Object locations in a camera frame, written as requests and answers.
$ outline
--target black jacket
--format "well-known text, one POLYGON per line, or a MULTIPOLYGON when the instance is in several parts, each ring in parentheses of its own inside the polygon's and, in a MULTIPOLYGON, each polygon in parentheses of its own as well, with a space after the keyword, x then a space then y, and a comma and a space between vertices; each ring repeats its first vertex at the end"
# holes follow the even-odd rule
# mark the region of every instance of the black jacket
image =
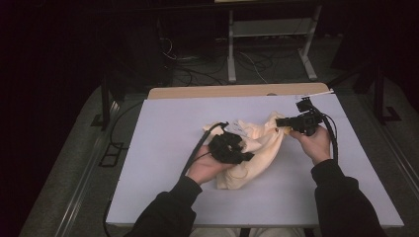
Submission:
MULTIPOLYGON (((386 236, 358 181, 345 177, 334 160, 316 165, 311 174, 323 237, 386 236)), ((191 206, 201 191, 190 178, 181 178, 172 191, 157 196, 126 237, 189 236, 196 217, 191 206)))

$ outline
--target cable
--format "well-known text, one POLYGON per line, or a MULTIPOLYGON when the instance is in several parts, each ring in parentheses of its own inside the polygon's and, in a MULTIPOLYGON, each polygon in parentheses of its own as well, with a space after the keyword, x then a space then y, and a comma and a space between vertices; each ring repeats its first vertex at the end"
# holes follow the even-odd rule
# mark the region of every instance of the cable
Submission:
POLYGON ((189 76, 189 82, 185 82, 185 81, 181 80, 181 79, 179 78, 179 76, 177 76, 177 75, 174 75, 174 77, 175 77, 177 80, 179 80, 180 82, 184 83, 186 87, 189 87, 189 86, 191 86, 191 85, 194 85, 194 86, 195 86, 195 85, 197 85, 197 86, 198 86, 198 84, 196 84, 196 83, 193 83, 193 82, 192 82, 194 78, 197 80, 197 77, 196 77, 195 75, 193 75, 193 74, 192 74, 191 72, 189 72, 189 71, 186 71, 186 73, 188 73, 188 75, 179 75, 179 76, 183 76, 183 77, 189 76))
POLYGON ((203 154, 203 155, 200 155, 199 157, 197 157, 197 158, 195 159, 195 161, 199 160, 200 158, 203 158, 204 156, 206 156, 206 155, 208 155, 208 154, 210 154, 210 151, 209 151, 209 152, 207 152, 207 153, 205 153, 205 154, 203 154))
POLYGON ((186 71, 186 72, 197 73, 197 74, 200 74, 200 75, 203 75, 203 76, 207 76, 207 77, 211 78, 212 80, 216 81, 221 86, 228 84, 226 81, 224 81, 222 79, 215 78, 215 77, 213 77, 213 76, 211 76, 209 74, 206 74, 206 73, 203 73, 203 72, 199 72, 199 71, 196 71, 196 70, 193 70, 193 69, 189 69, 189 68, 181 67, 181 66, 177 66, 176 69, 183 70, 183 71, 186 71))
POLYGON ((313 110, 315 110, 322 118, 324 124, 326 125, 327 131, 329 132, 329 136, 330 136, 330 141, 332 142, 332 147, 333 147, 333 159, 336 160, 336 162, 338 162, 338 141, 337 141, 337 128, 336 128, 336 123, 335 121, 330 118, 330 116, 328 116, 327 114, 322 113, 318 108, 316 108, 313 105, 307 105, 309 107, 311 107, 313 110), (336 135, 333 132, 332 126, 330 125, 330 122, 327 118, 330 118, 335 126, 335 130, 336 130, 336 135))
POLYGON ((299 27, 301 26, 302 18, 299 20, 298 26, 295 28, 295 31, 293 31, 292 35, 295 35, 296 31, 299 30, 299 27))
POLYGON ((201 148, 201 146, 203 146, 204 142, 207 140, 207 138, 210 135, 210 132, 218 127, 221 126, 222 128, 225 128, 228 125, 228 123, 224 123, 224 122, 219 122, 216 123, 215 125, 213 125, 212 127, 210 127, 203 135, 203 137, 201 137, 200 141, 198 141, 197 145, 195 146, 194 150, 191 153, 191 156, 189 157, 188 161, 185 164, 185 167, 181 173, 181 178, 184 177, 186 175, 186 172, 189 170, 189 168, 191 167, 191 165, 194 163, 195 161, 195 156, 197 156, 198 150, 201 148))
POLYGON ((114 146, 115 148, 117 148, 117 149, 120 149, 120 150, 128 150, 129 149, 129 147, 120 147, 120 146, 118 146, 115 142, 114 142, 114 140, 113 140, 113 135, 114 135, 114 130, 115 130, 115 127, 117 126, 117 123, 118 123, 118 121, 124 116, 124 115, 126 115, 126 113, 128 113, 130 110, 132 110, 133 108, 135 108, 135 107, 137 107, 137 106, 139 106, 139 105, 142 105, 144 102, 139 102, 139 103, 137 103, 137 104, 135 104, 135 105, 133 105, 133 106, 131 106, 131 107, 129 107, 126 111, 124 111, 119 117, 117 117, 117 120, 115 121, 115 123, 114 123, 114 125, 112 126, 112 128, 111 128, 111 134, 109 135, 109 140, 110 140, 110 144, 112 145, 112 146, 114 146))
POLYGON ((252 52, 252 54, 259 56, 259 57, 263 57, 263 59, 261 60, 254 60, 255 64, 262 64, 264 68, 269 68, 272 67, 274 65, 274 62, 272 61, 272 57, 275 55, 275 53, 273 52, 271 55, 265 55, 264 53, 256 53, 256 52, 252 52))
POLYGON ((168 58, 170 58, 170 59, 172 59, 172 60, 177 60, 177 56, 176 56, 176 54, 174 54, 174 53, 172 53, 172 55, 170 55, 169 53, 172 51, 172 49, 173 49, 173 43, 172 43, 172 41, 170 40, 170 39, 167 39, 167 38, 160 38, 161 40, 166 40, 166 41, 169 41, 169 50, 167 50, 167 52, 162 52, 166 57, 168 57, 168 58))
POLYGON ((259 71, 258 71, 258 69, 256 68, 256 66, 255 66, 255 62, 252 60, 252 58, 250 58, 248 55, 246 55, 245 53, 243 53, 243 52, 240 52, 241 54, 243 54, 243 55, 245 55, 247 58, 249 58, 249 60, 253 63, 253 66, 254 66, 254 68, 255 68, 255 70, 256 70, 256 73, 258 74, 258 76, 266 83, 266 84, 269 84, 266 80, 265 80, 265 78, 263 78, 262 77, 262 75, 259 73, 259 71))
POLYGON ((252 60, 249 60, 249 57, 246 57, 242 52, 238 52, 237 54, 234 54, 234 59, 237 62, 237 64, 239 64, 243 69, 251 71, 251 72, 256 72, 256 71, 263 72, 266 69, 268 69, 268 67, 272 66, 273 64, 271 62, 270 66, 266 66, 265 64, 262 63, 262 61, 264 60, 260 60, 260 61, 253 60, 253 63, 252 63, 252 60), (250 65, 252 68, 248 68, 247 66, 244 65, 244 63, 250 65))
POLYGON ((181 60, 177 60, 177 62, 178 62, 178 65, 184 66, 184 67, 186 67, 186 66, 190 66, 190 67, 202 66, 202 65, 207 65, 209 63, 215 63, 216 60, 218 58, 222 57, 222 56, 225 56, 225 58, 226 58, 226 53, 223 54, 223 55, 220 55, 220 56, 215 56, 215 57, 211 57, 211 56, 208 56, 208 55, 195 56, 191 59, 185 59, 185 60, 187 60, 186 62, 182 62, 181 60))

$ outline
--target metal frame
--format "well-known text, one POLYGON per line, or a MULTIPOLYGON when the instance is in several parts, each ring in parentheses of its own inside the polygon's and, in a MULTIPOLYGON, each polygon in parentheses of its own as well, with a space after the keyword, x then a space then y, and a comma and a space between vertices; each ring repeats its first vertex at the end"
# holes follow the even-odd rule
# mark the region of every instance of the metal frame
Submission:
POLYGON ((401 174, 403 175, 403 178, 405 179, 407 185, 409 186, 413 194, 419 200, 419 175, 413 169, 406 155, 403 153, 403 151, 395 141, 394 137, 391 135, 388 128, 384 124, 382 124, 382 122, 377 118, 376 113, 372 113, 372 108, 376 105, 370 105, 366 96, 361 97, 361 99, 363 101, 362 105, 364 106, 364 110, 367 112, 370 119, 377 119, 379 121, 372 122, 372 124, 379 131, 381 137, 388 144, 388 147, 391 149, 394 155, 394 161, 397 164, 397 167, 399 168, 401 174))
POLYGON ((317 75, 314 72, 314 68, 311 65, 310 59, 308 58, 308 51, 311 47, 311 42, 314 38, 315 29, 317 27, 318 18, 321 12, 321 5, 315 7, 314 13, 311 19, 296 19, 299 21, 297 29, 294 32, 290 32, 289 29, 285 29, 284 32, 281 32, 277 25, 284 24, 285 26, 289 26, 294 23, 295 19, 284 19, 284 20, 271 20, 271 21, 247 21, 247 22, 237 22, 238 26, 235 26, 233 20, 233 11, 229 11, 229 19, 228 19, 228 58, 227 58, 227 66, 228 66, 228 82, 231 84, 236 83, 236 74, 235 74, 235 65, 234 65, 234 45, 233 40, 237 37, 250 37, 250 36, 279 36, 279 35, 307 35, 305 40, 304 47, 298 50, 298 55, 301 59, 302 65, 305 68, 305 72, 307 73, 308 80, 316 81, 317 75), (303 20, 309 20, 309 25, 307 31, 299 31, 300 25, 303 20), (260 25, 261 29, 255 29, 253 26, 260 25))
POLYGON ((109 97, 109 87, 108 87, 108 80, 106 79, 106 75, 101 82, 101 93, 102 93, 102 120, 100 120, 101 115, 96 115, 93 119, 91 126, 101 126, 102 130, 105 130, 111 120, 111 112, 110 112, 110 97, 109 97))
MULTIPOLYGON (((118 104, 116 102, 113 102, 110 109, 109 125, 112 125, 114 122, 116 122, 114 118, 117 116, 119 110, 120 110, 120 107, 118 106, 118 104)), ((89 162, 87 163, 87 166, 85 170, 83 171, 83 174, 80 178, 77 188, 75 189, 75 192, 73 196, 71 197, 71 200, 61 219, 61 222, 55 232, 55 235, 54 235, 55 237, 69 236, 71 227, 74 224, 74 221, 81 207, 83 199, 86 196, 86 193, 89 189, 89 184, 92 179, 93 171, 95 170, 95 168, 98 165, 99 160, 101 159, 101 154, 103 152, 104 147, 106 147, 107 145, 107 141, 108 141, 110 133, 111 133, 111 130, 107 128, 106 130, 102 131, 102 134, 96 140, 95 145, 92 150, 92 154, 89 158, 89 162)))

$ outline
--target white cloth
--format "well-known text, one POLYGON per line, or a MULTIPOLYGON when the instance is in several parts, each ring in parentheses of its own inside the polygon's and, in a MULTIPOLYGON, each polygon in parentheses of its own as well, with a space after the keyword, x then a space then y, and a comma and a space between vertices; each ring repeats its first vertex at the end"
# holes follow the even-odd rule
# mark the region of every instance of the white cloth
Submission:
MULTIPOLYGON (((239 120, 238 123, 245 131, 246 136, 242 135, 244 141, 242 153, 251 152, 255 154, 250 161, 243 161, 216 176, 216 186, 218 189, 237 190, 256 178, 265 171, 281 147, 284 134, 288 134, 289 127, 277 127, 276 119, 284 118, 283 115, 272 112, 265 124, 259 125, 239 120)), ((204 127, 204 130, 210 129, 211 125, 204 127)), ((223 134, 220 127, 215 128, 209 139, 216 134, 223 134)))

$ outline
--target white table surface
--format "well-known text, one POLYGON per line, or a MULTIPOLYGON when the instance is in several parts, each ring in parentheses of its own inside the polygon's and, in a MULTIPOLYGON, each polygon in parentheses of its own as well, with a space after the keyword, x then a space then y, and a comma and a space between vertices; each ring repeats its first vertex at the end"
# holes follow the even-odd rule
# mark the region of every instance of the white table surface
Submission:
MULTIPOLYGON (((185 163, 215 121, 264 123, 272 111, 286 117, 300 114, 297 96, 160 99, 144 102, 132 137, 107 223, 133 225, 162 191, 176 184, 185 163)), ((311 98, 330 115, 338 129, 339 165, 360 182, 376 209, 381 226, 402 226, 357 135, 335 95, 311 98)), ((311 160, 291 137, 283 140, 271 166, 240 190, 217 190, 215 181, 202 185, 193 205, 197 226, 288 227, 318 225, 311 160)))

